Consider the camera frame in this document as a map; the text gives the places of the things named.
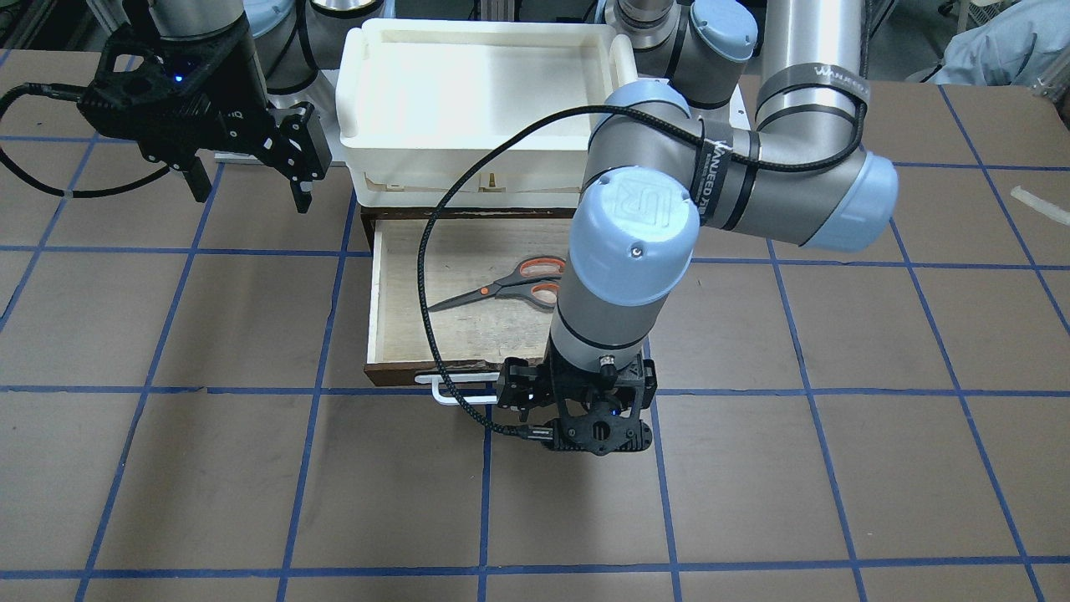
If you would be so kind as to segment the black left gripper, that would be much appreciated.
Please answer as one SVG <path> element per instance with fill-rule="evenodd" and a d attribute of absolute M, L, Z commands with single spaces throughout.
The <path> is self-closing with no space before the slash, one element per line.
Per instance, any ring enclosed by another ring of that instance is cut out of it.
<path fill-rule="evenodd" d="M 522 439 L 538 441 L 557 452 L 642 452 L 653 442 L 652 428 L 642 420 L 656 393 L 656 365 L 635 355 L 617 366 L 585 372 L 561 355 L 547 355 L 531 366 L 505 359 L 498 373 L 496 407 L 518 411 Z"/>

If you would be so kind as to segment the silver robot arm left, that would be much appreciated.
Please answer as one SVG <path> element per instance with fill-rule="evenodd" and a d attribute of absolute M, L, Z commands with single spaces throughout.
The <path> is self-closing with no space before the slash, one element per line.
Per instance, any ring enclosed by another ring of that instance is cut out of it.
<path fill-rule="evenodd" d="M 507 359 L 498 433 L 554 451 L 643 451 L 645 341 L 701 227 L 856 252 L 888 226 L 895 165 L 860 149 L 863 1 L 608 1 L 645 78 L 588 137 L 567 263 L 539 365 Z"/>

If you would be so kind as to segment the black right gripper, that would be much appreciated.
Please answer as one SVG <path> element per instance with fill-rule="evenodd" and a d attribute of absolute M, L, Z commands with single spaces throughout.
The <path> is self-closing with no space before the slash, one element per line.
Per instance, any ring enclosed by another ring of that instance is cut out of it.
<path fill-rule="evenodd" d="M 136 141 L 147 160 L 182 169 L 198 203 L 207 203 L 213 187 L 200 150 L 261 159 L 289 179 L 301 214 L 332 161 L 314 103 L 268 107 L 246 17 L 192 41 L 124 24 L 104 45 L 77 106 L 100 134 Z"/>

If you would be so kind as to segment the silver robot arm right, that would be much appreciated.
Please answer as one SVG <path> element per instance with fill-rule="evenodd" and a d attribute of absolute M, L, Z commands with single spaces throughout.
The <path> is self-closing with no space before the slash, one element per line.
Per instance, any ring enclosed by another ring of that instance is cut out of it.
<path fill-rule="evenodd" d="M 104 43 L 78 101 L 100 134 L 132 140 L 146 160 L 180 172 L 196 201 L 211 182 L 198 151 L 255 156 L 289 181 L 299 212 L 332 156 L 309 102 L 276 108 L 240 1 L 126 1 L 127 24 Z"/>

